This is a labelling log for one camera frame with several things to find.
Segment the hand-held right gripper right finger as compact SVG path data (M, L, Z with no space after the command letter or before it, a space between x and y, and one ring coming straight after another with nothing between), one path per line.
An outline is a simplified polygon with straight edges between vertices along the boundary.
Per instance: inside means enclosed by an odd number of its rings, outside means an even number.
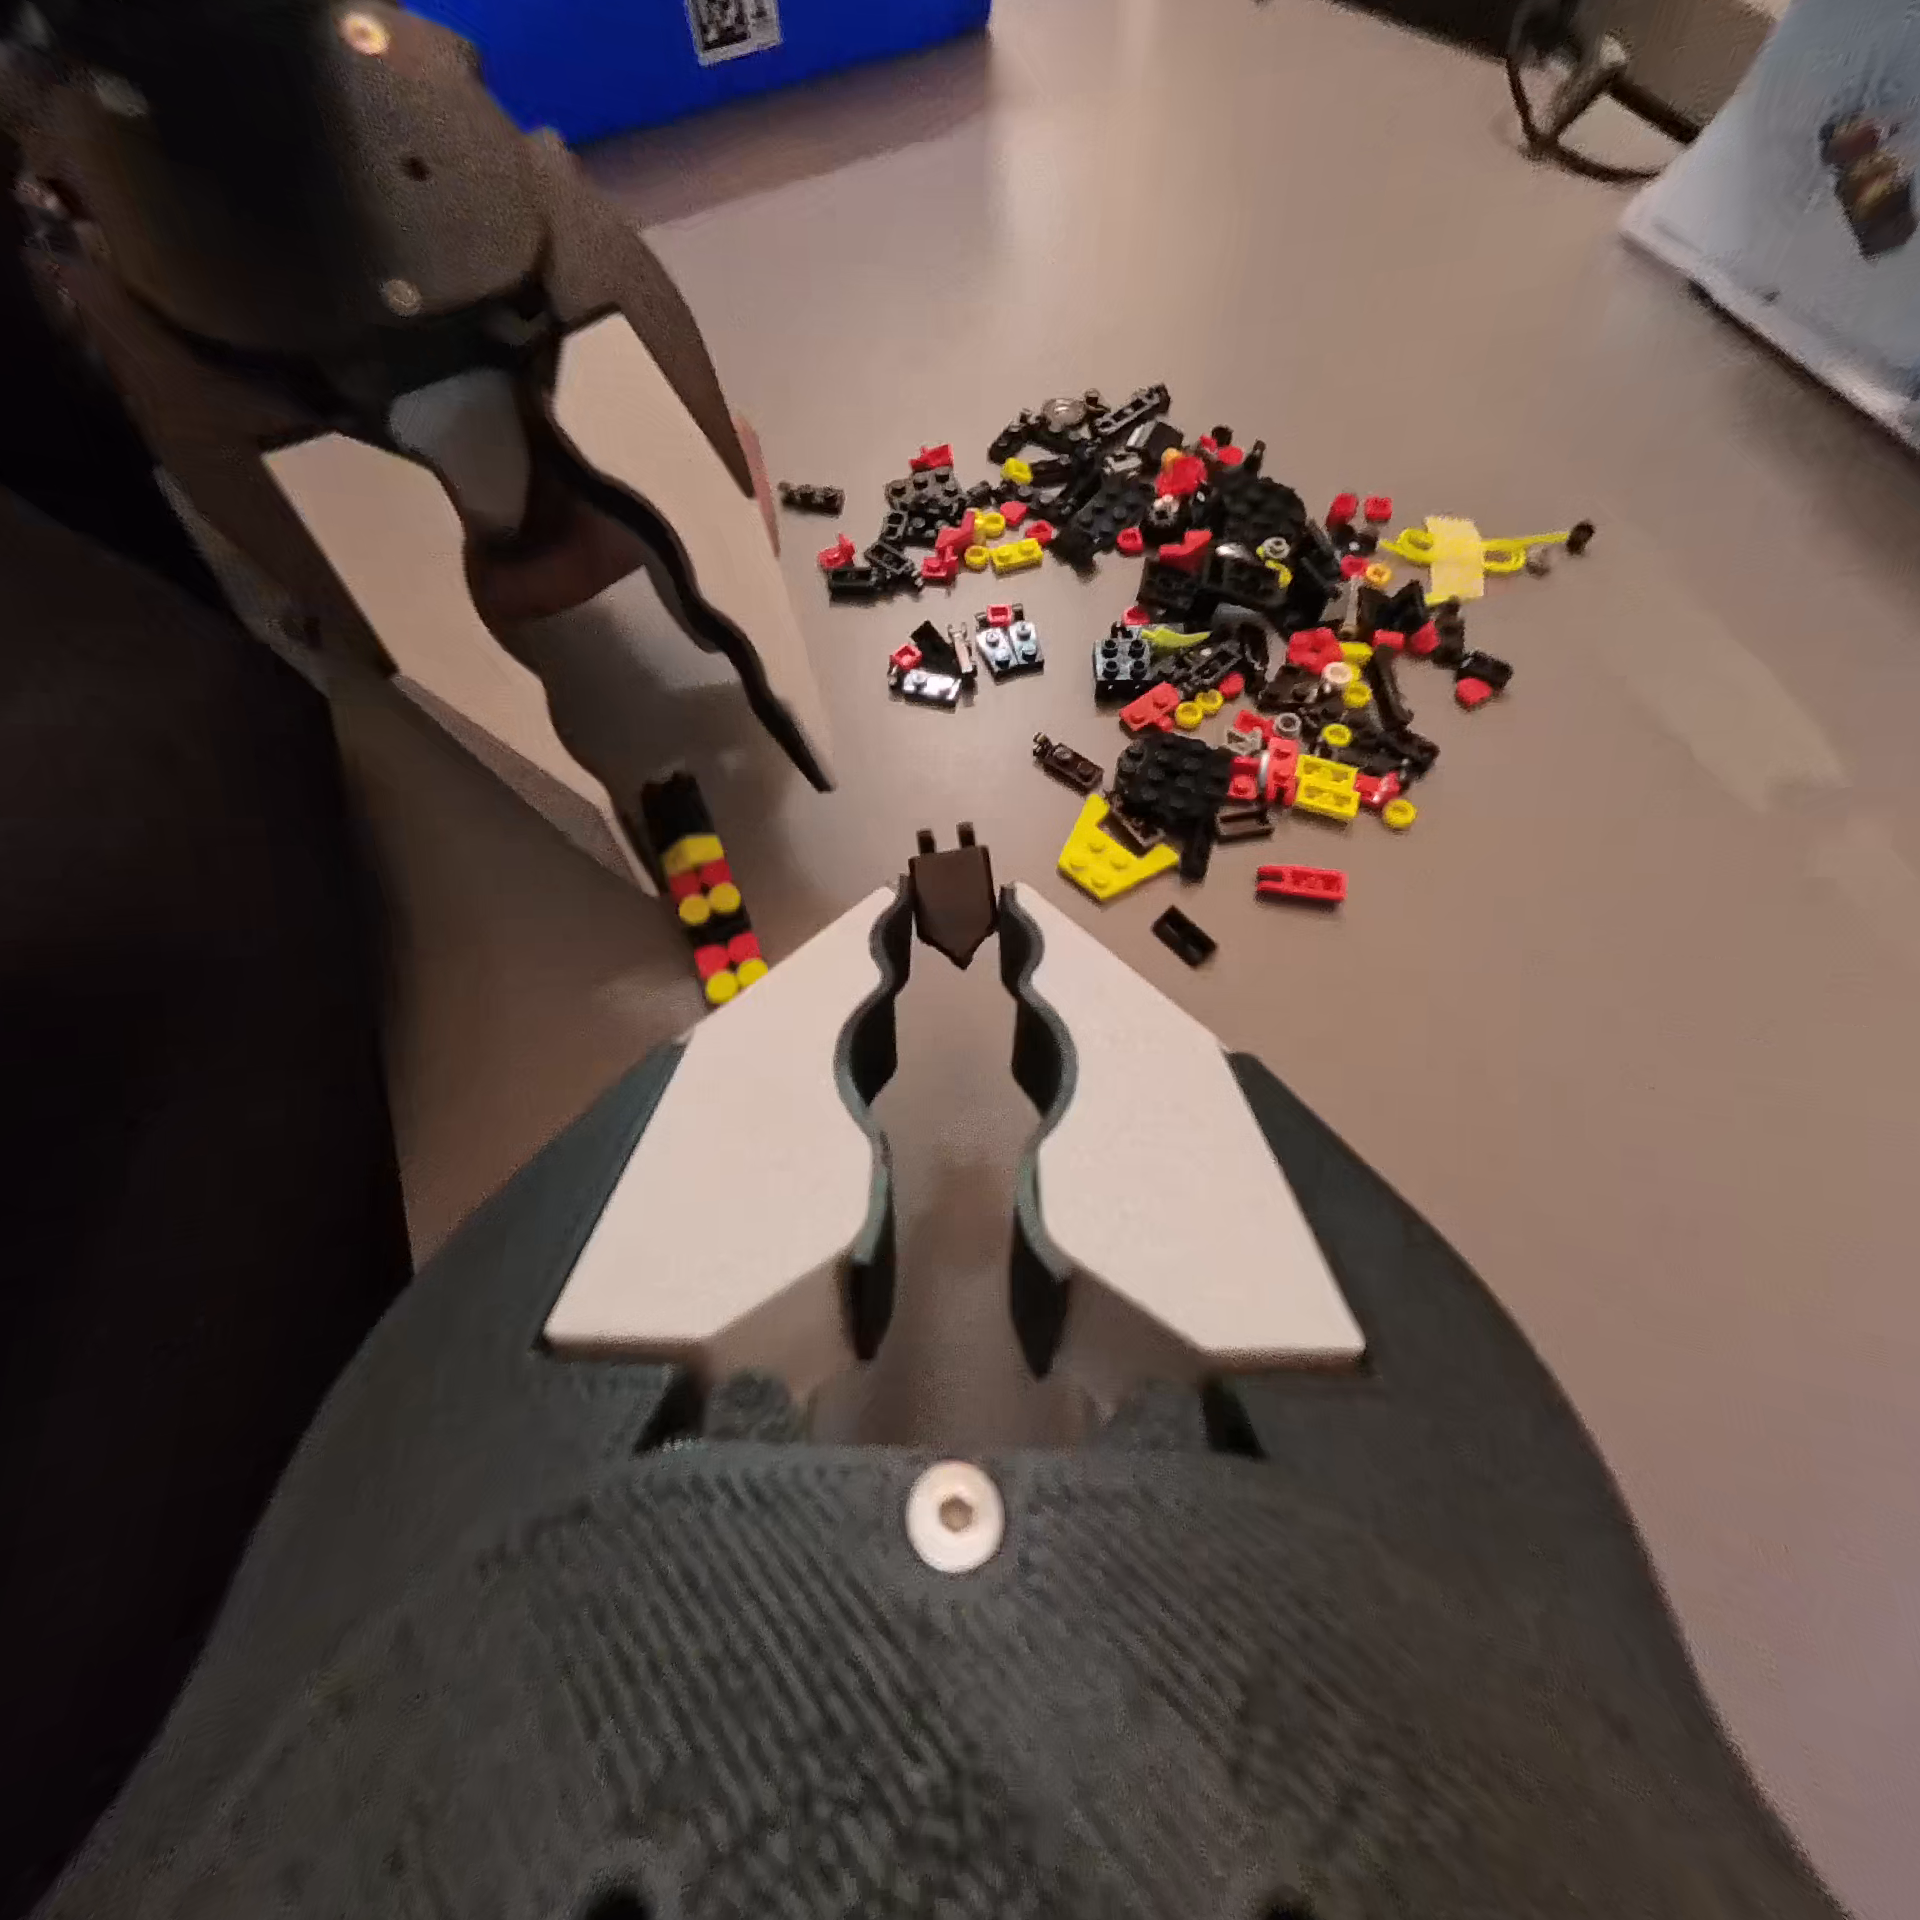
M999 895L1011 1314L1036 1378L1352 1371L1366 1337L1230 1051L1036 888Z

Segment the blue plastic bin with tag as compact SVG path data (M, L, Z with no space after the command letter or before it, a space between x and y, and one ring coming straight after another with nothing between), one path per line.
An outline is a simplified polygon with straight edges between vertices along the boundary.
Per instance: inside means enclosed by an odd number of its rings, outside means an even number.
M462 38L508 117L569 146L945 49L991 2L412 2Z

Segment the light blue instruction booklet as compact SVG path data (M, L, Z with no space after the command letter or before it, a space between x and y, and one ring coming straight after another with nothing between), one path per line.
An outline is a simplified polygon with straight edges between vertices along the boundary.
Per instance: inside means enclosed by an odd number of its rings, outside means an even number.
M1919 5L1791 5L1620 234L1915 448Z

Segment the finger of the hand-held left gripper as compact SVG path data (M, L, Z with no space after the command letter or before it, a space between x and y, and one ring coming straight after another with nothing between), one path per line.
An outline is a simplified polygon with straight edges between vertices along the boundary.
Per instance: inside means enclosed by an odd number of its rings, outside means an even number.
M831 793L826 703L755 487L624 315L561 336L544 410L574 487L639 539L664 608L728 659L762 729Z
M425 466L326 435L263 461L372 632L398 693L576 850L657 893L608 787L563 742L540 678L480 617L465 523Z

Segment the partly built lego model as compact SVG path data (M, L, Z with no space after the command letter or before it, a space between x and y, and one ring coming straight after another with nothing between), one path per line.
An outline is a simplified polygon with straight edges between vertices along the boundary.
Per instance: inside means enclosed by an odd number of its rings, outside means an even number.
M704 1007L724 1008L770 968L698 781L674 773L646 785L641 826Z

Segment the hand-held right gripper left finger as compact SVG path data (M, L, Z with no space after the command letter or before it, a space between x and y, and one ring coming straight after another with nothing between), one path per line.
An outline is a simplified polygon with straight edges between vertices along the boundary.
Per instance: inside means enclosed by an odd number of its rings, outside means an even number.
M881 888L680 1048L544 1321L569 1359L844 1375L896 1305L896 1070L908 888Z

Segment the black wedge lego piece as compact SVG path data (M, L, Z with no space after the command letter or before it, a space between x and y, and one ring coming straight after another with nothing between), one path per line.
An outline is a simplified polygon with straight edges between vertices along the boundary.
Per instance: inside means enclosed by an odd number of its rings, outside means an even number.
M952 968L969 969L982 949L998 941L999 895L993 855L972 823L958 823L954 847L921 827L908 862L906 883L915 935Z

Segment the person's black knit sweater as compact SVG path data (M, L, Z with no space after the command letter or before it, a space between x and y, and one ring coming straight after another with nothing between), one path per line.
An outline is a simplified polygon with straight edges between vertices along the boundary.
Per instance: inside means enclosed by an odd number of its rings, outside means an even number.
M150 1750L412 1275L326 699L6 497L2 1897Z

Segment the pile of lego pieces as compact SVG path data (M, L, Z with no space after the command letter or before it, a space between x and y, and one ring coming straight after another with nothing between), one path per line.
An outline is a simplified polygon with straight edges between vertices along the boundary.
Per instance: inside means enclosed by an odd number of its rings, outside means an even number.
M818 551L831 600L1006 590L1050 562L1084 581L1131 570L1089 646L1090 699L1122 735L1100 795L1194 866L1278 810L1409 832L1438 743L1401 667L1433 666L1464 713L1504 697L1514 667L1471 641L1471 603L1592 539L1590 526L1491 537L1464 517L1401 521L1390 497L1353 491L1310 513L1265 469L1263 442L1225 424L1183 432L1160 382L1026 407L986 458L968 478L952 443L918 448L883 486L874 537L836 534Z

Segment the yellow wedge lego plate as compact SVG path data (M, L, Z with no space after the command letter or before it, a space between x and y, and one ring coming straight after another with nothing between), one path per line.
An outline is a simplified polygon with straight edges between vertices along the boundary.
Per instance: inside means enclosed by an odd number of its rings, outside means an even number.
M1095 906L1111 906L1153 880L1177 874L1183 855L1166 842L1145 850L1116 832L1113 807L1089 795L1057 858L1057 877Z

